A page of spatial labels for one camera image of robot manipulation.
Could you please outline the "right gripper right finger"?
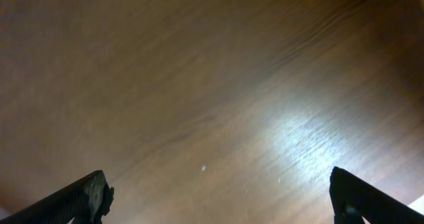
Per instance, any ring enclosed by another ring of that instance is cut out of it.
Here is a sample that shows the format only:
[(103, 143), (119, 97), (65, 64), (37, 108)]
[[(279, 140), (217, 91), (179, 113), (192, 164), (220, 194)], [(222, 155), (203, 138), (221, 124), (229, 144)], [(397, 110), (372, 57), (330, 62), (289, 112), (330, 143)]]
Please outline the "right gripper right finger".
[(329, 193), (335, 224), (422, 224), (423, 215), (335, 166)]

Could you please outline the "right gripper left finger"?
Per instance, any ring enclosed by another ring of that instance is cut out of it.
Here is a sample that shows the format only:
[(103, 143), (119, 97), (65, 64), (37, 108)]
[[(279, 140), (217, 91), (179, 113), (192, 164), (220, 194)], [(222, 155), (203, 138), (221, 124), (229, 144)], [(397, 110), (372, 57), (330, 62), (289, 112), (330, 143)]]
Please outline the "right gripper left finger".
[(96, 170), (46, 198), (1, 220), (1, 224), (102, 224), (114, 188)]

